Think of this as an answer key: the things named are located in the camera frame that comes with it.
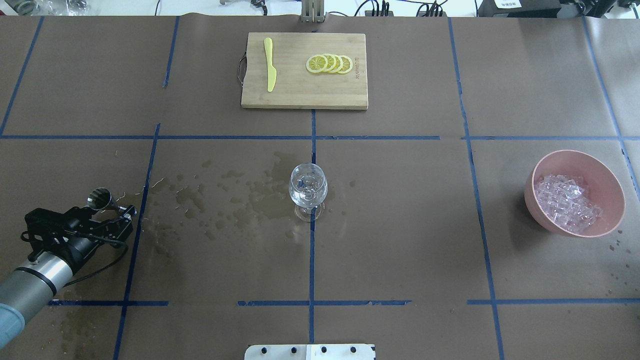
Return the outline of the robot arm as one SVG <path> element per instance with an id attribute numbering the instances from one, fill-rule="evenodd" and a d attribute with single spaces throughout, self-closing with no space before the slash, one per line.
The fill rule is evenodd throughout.
<path id="1" fill-rule="evenodd" d="M 22 241 L 31 251 L 25 262 L 16 267 L 0 287 L 0 330 L 2 347 L 25 329 L 26 324 L 105 245 L 128 249 L 137 209 L 115 207 L 116 216 L 94 220 L 98 210 L 74 206 L 64 213 L 36 208 L 25 215 L 26 230 Z"/>

